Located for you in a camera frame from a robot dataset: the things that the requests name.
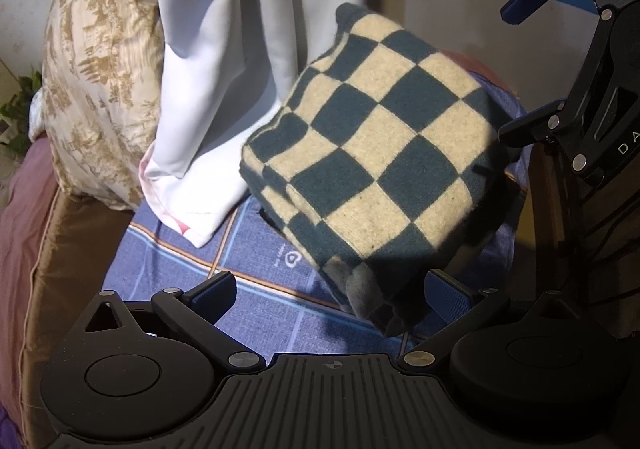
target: brown fabric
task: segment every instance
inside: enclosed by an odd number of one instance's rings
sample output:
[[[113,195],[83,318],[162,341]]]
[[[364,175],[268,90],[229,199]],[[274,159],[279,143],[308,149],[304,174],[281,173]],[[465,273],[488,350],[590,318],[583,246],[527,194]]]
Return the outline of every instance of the brown fabric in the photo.
[[[40,378],[50,356],[100,291],[132,214],[93,198],[58,191],[38,263],[20,354],[22,433],[29,449],[46,447],[53,428],[40,399]]]
[[[0,216],[0,403],[18,426],[18,361],[31,293],[30,273],[57,188],[49,140],[39,139],[13,177],[8,205]]]
[[[479,74],[498,88],[502,88],[503,90],[513,93],[513,90],[511,90],[493,70],[482,64],[479,60],[469,57],[468,55],[461,54],[460,52],[452,52],[450,50],[441,50],[441,52],[454,63],[457,63],[458,66],[464,68],[467,72]]]

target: beige patterned pillow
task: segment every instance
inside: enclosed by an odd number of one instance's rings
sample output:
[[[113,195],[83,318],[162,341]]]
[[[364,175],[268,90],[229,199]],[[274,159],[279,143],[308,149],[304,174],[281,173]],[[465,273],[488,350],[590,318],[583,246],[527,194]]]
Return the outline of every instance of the beige patterned pillow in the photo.
[[[158,0],[54,0],[42,68],[60,187],[117,210],[142,199],[138,163],[159,117]]]

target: black circular joint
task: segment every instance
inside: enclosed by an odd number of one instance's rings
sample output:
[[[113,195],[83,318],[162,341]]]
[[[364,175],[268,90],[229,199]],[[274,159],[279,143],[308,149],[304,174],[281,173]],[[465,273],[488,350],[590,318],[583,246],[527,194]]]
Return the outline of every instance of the black circular joint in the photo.
[[[49,362],[40,392],[65,432],[136,441],[193,418],[214,390],[214,370],[195,348],[127,328],[68,339]]]
[[[129,397],[148,390],[160,378],[160,366],[140,355],[113,355],[94,363],[86,383],[106,397]]]
[[[604,331],[540,318],[467,334],[452,349],[449,369],[470,413],[556,429],[603,418],[626,366]]]
[[[534,368],[568,368],[582,359],[577,344],[551,336],[516,339],[507,346],[507,353],[514,361]]]

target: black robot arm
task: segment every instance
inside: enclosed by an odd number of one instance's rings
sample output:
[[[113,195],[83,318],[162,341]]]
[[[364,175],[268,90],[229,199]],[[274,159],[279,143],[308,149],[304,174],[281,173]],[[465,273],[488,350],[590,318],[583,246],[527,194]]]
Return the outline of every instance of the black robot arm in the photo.
[[[211,323],[233,305],[228,272],[149,302],[102,291],[42,378],[50,449],[636,447],[620,433],[637,421],[638,339],[560,293],[524,304],[426,280],[460,313],[399,361],[277,353],[268,366]]]
[[[510,0],[502,18],[517,25],[547,1]],[[506,124],[500,141],[554,142],[575,174],[599,187],[640,151],[640,0],[593,1],[600,20],[567,99]]]

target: plaid bedsheet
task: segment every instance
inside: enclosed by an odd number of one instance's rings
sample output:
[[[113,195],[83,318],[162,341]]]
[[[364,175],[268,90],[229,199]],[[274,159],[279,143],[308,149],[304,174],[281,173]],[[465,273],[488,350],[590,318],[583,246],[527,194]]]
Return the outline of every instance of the plaid bedsheet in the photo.
[[[512,116],[524,110],[513,96],[477,77]],[[529,150],[510,166],[527,187]],[[511,268],[514,232],[524,193],[494,239],[459,279],[471,288],[500,287]],[[157,291],[189,289],[219,270],[238,282],[236,305],[217,326],[267,361],[277,352],[388,353],[411,349],[445,325],[429,313],[412,334],[385,338],[368,321],[340,310],[330,289],[302,255],[260,216],[255,198],[240,204],[212,240],[196,249],[168,229],[143,203],[124,236],[103,288],[125,301],[144,301]]]

